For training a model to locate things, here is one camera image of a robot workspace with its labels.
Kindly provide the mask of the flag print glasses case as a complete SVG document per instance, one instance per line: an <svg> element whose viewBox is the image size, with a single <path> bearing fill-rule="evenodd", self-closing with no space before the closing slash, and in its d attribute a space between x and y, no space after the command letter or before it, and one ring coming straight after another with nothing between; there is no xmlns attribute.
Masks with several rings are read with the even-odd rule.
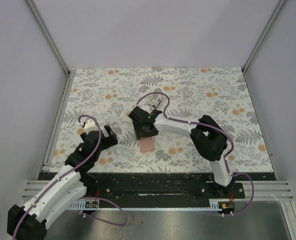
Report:
<svg viewBox="0 0 296 240"><path fill-rule="evenodd" d="M143 101L144 103L140 106L143 110L146 112L152 112L153 110L156 110L160 103L163 100L163 95L159 93L153 93L148 96L146 96Z"/></svg>

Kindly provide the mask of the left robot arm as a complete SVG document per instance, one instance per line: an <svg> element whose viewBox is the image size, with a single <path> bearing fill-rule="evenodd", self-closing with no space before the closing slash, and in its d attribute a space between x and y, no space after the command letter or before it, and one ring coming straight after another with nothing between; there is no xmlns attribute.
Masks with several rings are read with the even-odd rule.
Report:
<svg viewBox="0 0 296 240"><path fill-rule="evenodd" d="M96 179L89 170L102 151L118 144L109 125L100 130L91 121L84 125L80 143L61 170L23 206L13 205L7 215L7 233L14 240L43 240L54 221L74 202L95 195Z"/></svg>

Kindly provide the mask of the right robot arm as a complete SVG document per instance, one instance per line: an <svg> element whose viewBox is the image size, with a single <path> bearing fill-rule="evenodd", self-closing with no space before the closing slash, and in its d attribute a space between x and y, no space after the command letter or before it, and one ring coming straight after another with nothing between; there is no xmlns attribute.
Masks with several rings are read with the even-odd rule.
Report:
<svg viewBox="0 0 296 240"><path fill-rule="evenodd" d="M161 112L136 116L131 113L137 139L157 136L160 133L171 133L191 139L199 155L210 162L216 183L216 194L227 198L234 191L233 177L228 173L224 163L224 152L228 147L228 137L217 123L208 115L197 121L188 121L165 117Z"/></svg>

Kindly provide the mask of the pink glasses case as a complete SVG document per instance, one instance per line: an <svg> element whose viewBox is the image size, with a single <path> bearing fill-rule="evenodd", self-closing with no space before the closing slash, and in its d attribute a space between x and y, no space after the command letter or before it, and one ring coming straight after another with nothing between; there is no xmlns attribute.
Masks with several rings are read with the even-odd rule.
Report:
<svg viewBox="0 0 296 240"><path fill-rule="evenodd" d="M153 137L141 138L138 140L138 144L142 153L153 152L155 150Z"/></svg>

